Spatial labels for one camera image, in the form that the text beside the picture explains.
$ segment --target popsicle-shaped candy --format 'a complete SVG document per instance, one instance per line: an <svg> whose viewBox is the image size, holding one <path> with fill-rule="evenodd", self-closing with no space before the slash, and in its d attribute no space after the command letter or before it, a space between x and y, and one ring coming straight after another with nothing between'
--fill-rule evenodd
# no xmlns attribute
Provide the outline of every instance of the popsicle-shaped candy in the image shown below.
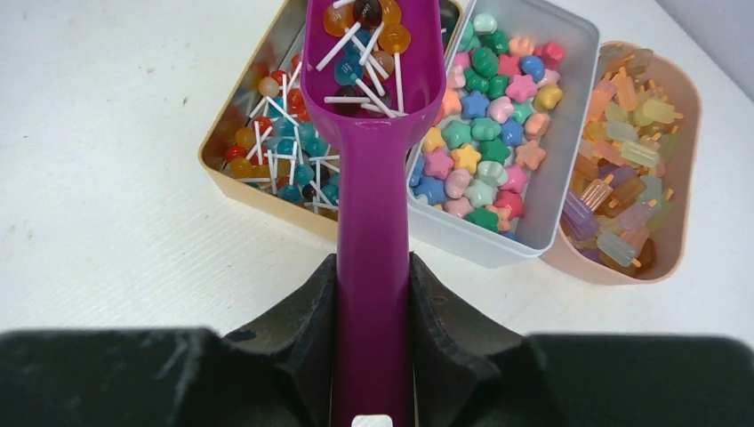
<svg viewBox="0 0 754 427"><path fill-rule="evenodd" d="M581 154L576 155L575 168L588 180L595 180L599 176L599 166L597 166L597 159L594 157L586 158Z"/></svg>
<svg viewBox="0 0 754 427"><path fill-rule="evenodd" d="M591 99L589 110L587 111L587 120L590 122L596 122L602 113L605 112L607 103L615 96L617 92L615 84L607 79L602 79L591 91Z"/></svg>
<svg viewBox="0 0 754 427"><path fill-rule="evenodd" d="M621 68L612 80L617 89L618 104L626 111L633 111L638 107L634 79L626 74L626 68Z"/></svg>
<svg viewBox="0 0 754 427"><path fill-rule="evenodd" d="M626 164L626 159L620 151L605 141L597 141L594 143L595 151L605 160L616 166L623 166Z"/></svg>
<svg viewBox="0 0 754 427"><path fill-rule="evenodd" d="M616 120L607 121L607 136L615 141L638 140L638 135L634 126Z"/></svg>
<svg viewBox="0 0 754 427"><path fill-rule="evenodd" d="M648 202L636 202L615 217L615 219L618 220L618 224L624 229L633 230L657 214L659 208L657 200L654 199Z"/></svg>
<svg viewBox="0 0 754 427"><path fill-rule="evenodd" d="M633 230L624 231L621 234L621 238L636 249L637 254L641 254L644 243L649 238L649 230L645 226L640 225Z"/></svg>
<svg viewBox="0 0 754 427"><path fill-rule="evenodd" d="M636 201L639 194L646 189L646 184L637 176L629 178L623 184L615 187L611 195L610 206L630 206Z"/></svg>
<svg viewBox="0 0 754 427"><path fill-rule="evenodd" d="M621 155L626 160L646 167L654 167L657 165L657 161L660 160L660 155L657 154L657 151L637 142L624 142L621 148Z"/></svg>
<svg viewBox="0 0 754 427"><path fill-rule="evenodd" d="M604 181L599 179L594 180L589 187L582 192L582 200L592 212L596 211L597 208L607 200L610 193L613 192L613 187L610 187L610 182L612 180L612 175L607 175Z"/></svg>
<svg viewBox="0 0 754 427"><path fill-rule="evenodd" d="M641 266L636 260L637 250L629 245L625 240L615 236L613 233L602 233L597 238L597 247L603 254L610 257L622 267L628 267L632 263Z"/></svg>

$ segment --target translucent popsicle candy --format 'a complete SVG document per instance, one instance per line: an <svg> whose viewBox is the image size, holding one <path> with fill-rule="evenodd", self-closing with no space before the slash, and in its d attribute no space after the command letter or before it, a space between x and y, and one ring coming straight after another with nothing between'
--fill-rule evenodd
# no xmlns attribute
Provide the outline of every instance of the translucent popsicle candy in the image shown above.
<svg viewBox="0 0 754 427"><path fill-rule="evenodd" d="M594 90L591 92L590 106L587 111L587 120L590 122L596 122L602 113L605 112L607 103L613 99L617 88L610 80L601 80Z"/></svg>
<svg viewBox="0 0 754 427"><path fill-rule="evenodd" d="M597 247L622 267L638 263L638 261L635 261L637 250L613 233L600 234L597 238Z"/></svg>
<svg viewBox="0 0 754 427"><path fill-rule="evenodd" d="M645 147L637 142L624 142L621 148L623 158L646 167L654 167L660 160L657 151Z"/></svg>
<svg viewBox="0 0 754 427"><path fill-rule="evenodd" d="M623 158L621 152L608 142L597 141L594 143L594 149L603 159L613 165L623 166L626 164L626 159Z"/></svg>
<svg viewBox="0 0 754 427"><path fill-rule="evenodd" d="M607 136L614 141L638 140L638 134L634 126L616 120L607 121Z"/></svg>
<svg viewBox="0 0 754 427"><path fill-rule="evenodd" d="M613 192L613 187L610 187L610 182L612 180L612 175L607 175L604 181L599 179L594 180L589 187L582 192L582 200L592 212L596 211L597 208L607 200L610 193Z"/></svg>
<svg viewBox="0 0 754 427"><path fill-rule="evenodd" d="M624 229L633 230L647 222L658 210L657 200L636 202L615 217L615 219L618 220L618 224Z"/></svg>

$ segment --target square tin container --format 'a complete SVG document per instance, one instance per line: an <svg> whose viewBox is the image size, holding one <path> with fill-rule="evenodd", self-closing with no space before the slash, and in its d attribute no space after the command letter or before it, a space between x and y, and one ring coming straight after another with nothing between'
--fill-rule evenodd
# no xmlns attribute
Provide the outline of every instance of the square tin container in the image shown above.
<svg viewBox="0 0 754 427"><path fill-rule="evenodd" d="M406 191L412 237L481 266L497 268L536 258L555 240L594 84L599 31L591 22L542 0L477 0L466 13L464 25L470 25L473 16L481 12L494 16L509 36L529 37L536 44L557 41L566 51L558 69L558 84L565 96L549 112L549 130L541 138L547 158L529 176L524 194L526 215L517 219L514 229L520 243L417 201L408 179L421 154L420 146L414 147L409 157ZM460 43L456 38L451 58Z"/></svg>

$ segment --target star-shaped candy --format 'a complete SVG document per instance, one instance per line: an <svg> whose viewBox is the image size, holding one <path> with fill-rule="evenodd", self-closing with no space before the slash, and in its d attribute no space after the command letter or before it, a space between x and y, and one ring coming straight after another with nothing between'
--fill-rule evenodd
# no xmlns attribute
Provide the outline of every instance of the star-shaped candy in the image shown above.
<svg viewBox="0 0 754 427"><path fill-rule="evenodd" d="M480 91L474 91L461 98L461 105L461 118L470 120L473 118L484 117L487 114L487 107L490 105L490 100L488 100Z"/></svg>
<svg viewBox="0 0 754 427"><path fill-rule="evenodd" d="M526 172L519 165L512 165L505 168L508 172L508 181L500 187L505 191L521 194L524 192L526 183L529 182L529 177L526 176Z"/></svg>
<svg viewBox="0 0 754 427"><path fill-rule="evenodd" d="M495 191L497 189L490 187L483 181L474 180L466 191L463 192L463 196L469 200L474 209L478 209L493 203Z"/></svg>
<svg viewBox="0 0 754 427"><path fill-rule="evenodd" d="M424 195L429 205L445 202L445 186L443 182L431 176L422 176L419 185L413 189L413 194L418 197Z"/></svg>
<svg viewBox="0 0 754 427"><path fill-rule="evenodd" d="M524 102L537 94L537 84L529 75L513 76L505 94L515 102Z"/></svg>
<svg viewBox="0 0 754 427"><path fill-rule="evenodd" d="M445 147L445 140L443 139L443 133L439 128L432 126L424 137L424 142L421 144L421 151L424 153L431 153L436 149L443 149Z"/></svg>
<svg viewBox="0 0 754 427"><path fill-rule="evenodd" d="M516 148L516 165L536 171L547 152L540 148L540 143L532 140Z"/></svg>
<svg viewBox="0 0 754 427"><path fill-rule="evenodd" d="M439 180L445 180L453 170L453 160L445 153L445 149L436 149L424 155L424 174Z"/></svg>
<svg viewBox="0 0 754 427"><path fill-rule="evenodd" d="M490 102L490 106L487 108L487 115L502 125L513 114L513 111L513 102L510 101L509 97L503 96Z"/></svg>
<svg viewBox="0 0 754 427"><path fill-rule="evenodd" d="M490 212L484 207L478 208L476 211L466 215L466 221L476 224L483 229L490 230L493 233L497 232L497 214Z"/></svg>
<svg viewBox="0 0 754 427"><path fill-rule="evenodd" d="M531 102L524 102L521 104L516 102L513 104L513 114L510 118L516 120L519 125L523 125L532 113L534 113L534 110L532 109Z"/></svg>
<svg viewBox="0 0 754 427"><path fill-rule="evenodd" d="M461 145L472 141L471 126L458 120L450 122L443 130L442 135L449 149L457 149Z"/></svg>
<svg viewBox="0 0 754 427"><path fill-rule="evenodd" d="M445 202L445 211L452 216L463 219L466 215L474 212L474 207L471 206L467 198L461 197Z"/></svg>
<svg viewBox="0 0 754 427"><path fill-rule="evenodd" d="M520 57L504 53L498 56L497 61L497 74L508 77L521 75L521 68L518 67L518 62L521 61Z"/></svg>
<svg viewBox="0 0 754 427"><path fill-rule="evenodd" d="M479 148L484 161L497 162L502 165L510 157L510 149L500 139L482 141L479 143Z"/></svg>
<svg viewBox="0 0 754 427"><path fill-rule="evenodd" d="M453 158L455 169L466 169L471 174L477 171L477 164L482 159L482 155L471 144L466 144L460 149L454 149L450 152L450 157Z"/></svg>
<svg viewBox="0 0 754 427"><path fill-rule="evenodd" d="M442 102L443 114L445 117L452 116L461 112L461 98L453 89L445 89Z"/></svg>

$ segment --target white surface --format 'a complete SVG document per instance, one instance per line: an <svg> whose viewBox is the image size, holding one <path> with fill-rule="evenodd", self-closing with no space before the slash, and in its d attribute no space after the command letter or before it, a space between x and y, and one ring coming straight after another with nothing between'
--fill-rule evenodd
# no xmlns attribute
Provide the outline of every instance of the white surface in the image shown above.
<svg viewBox="0 0 754 427"><path fill-rule="evenodd" d="M754 100L754 2L657 0Z"/></svg>
<svg viewBox="0 0 754 427"><path fill-rule="evenodd" d="M540 261L484 270L415 240L413 249L461 297L520 333L714 333L754 344L745 232L754 105L654 2L556 3L593 20L604 40L672 58L699 86L704 124L683 266L658 285L605 287ZM0 329L225 333L333 251L225 198L197 162L280 4L3 2Z"/></svg>

